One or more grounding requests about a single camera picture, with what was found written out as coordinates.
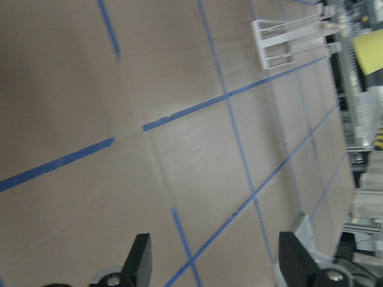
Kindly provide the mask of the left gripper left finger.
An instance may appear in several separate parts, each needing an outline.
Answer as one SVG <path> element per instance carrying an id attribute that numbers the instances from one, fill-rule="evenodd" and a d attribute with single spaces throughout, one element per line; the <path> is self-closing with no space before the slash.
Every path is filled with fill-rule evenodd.
<path id="1" fill-rule="evenodd" d="M 149 286 L 151 274 L 151 236 L 138 234 L 120 272 L 121 286 Z"/>

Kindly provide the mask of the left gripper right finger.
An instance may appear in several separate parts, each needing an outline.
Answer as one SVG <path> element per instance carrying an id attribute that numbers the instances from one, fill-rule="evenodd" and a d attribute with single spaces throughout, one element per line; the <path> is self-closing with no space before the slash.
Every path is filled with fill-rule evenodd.
<path id="1" fill-rule="evenodd" d="M 314 286 L 320 268 L 291 231 L 279 233 L 279 268 L 287 286 Z"/>

